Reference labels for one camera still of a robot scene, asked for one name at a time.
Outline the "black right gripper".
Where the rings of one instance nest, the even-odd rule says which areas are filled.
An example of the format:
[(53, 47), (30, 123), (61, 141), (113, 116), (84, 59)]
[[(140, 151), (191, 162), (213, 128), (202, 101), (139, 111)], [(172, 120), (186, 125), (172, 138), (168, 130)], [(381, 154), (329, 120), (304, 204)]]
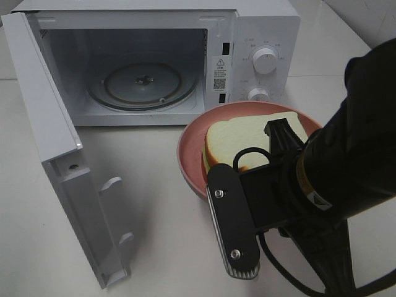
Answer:
[(239, 215), (240, 232), (267, 231), (278, 227), (326, 232), (332, 229), (329, 219), (305, 202), (296, 177), (297, 158), (304, 142), (292, 130), (286, 118), (268, 121), (264, 133), (269, 137), (269, 152), (247, 148), (243, 157), (258, 153), (269, 161), (266, 165), (239, 174), (244, 212)]

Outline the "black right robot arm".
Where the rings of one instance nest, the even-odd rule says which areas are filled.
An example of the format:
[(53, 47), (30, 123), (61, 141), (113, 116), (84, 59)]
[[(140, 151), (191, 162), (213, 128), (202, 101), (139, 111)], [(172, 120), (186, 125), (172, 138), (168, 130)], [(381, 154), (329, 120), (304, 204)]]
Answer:
[(269, 164), (240, 181), (256, 227), (291, 238), (325, 296), (368, 296), (395, 273), (355, 285), (347, 220), (395, 196), (395, 40), (351, 59), (345, 87), (339, 110), (305, 142), (286, 119), (269, 121)]

